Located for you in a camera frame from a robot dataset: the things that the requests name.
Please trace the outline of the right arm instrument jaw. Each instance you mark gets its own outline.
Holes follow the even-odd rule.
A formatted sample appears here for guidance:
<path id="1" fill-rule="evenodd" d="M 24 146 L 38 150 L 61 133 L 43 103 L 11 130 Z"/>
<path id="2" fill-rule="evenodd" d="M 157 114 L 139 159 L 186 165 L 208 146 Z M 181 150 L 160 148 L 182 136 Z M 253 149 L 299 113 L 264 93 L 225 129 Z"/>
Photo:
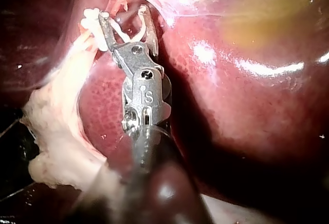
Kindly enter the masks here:
<path id="1" fill-rule="evenodd" d="M 114 36 L 113 24 L 115 21 L 110 17 L 108 12 L 100 12 L 98 15 L 100 27 L 102 29 L 104 39 L 110 52 L 118 49 L 118 43 Z"/>
<path id="2" fill-rule="evenodd" d="M 157 57 L 159 53 L 158 49 L 158 38 L 156 28 L 153 23 L 150 9 L 147 5 L 140 6 L 140 12 L 146 25 L 146 44 L 152 56 Z"/>

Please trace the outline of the right arm instrument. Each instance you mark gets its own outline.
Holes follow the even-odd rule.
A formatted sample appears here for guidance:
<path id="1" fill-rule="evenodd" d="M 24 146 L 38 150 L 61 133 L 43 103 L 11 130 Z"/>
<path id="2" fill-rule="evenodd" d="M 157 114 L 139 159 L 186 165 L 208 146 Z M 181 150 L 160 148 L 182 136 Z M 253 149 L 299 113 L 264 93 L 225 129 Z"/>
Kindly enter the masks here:
<path id="1" fill-rule="evenodd" d="M 150 57 L 147 45 L 142 42 L 115 45 L 112 56 L 126 75 L 122 84 L 124 132 L 164 123 L 171 114 L 171 105 L 165 101 L 171 83 L 163 67 Z"/>

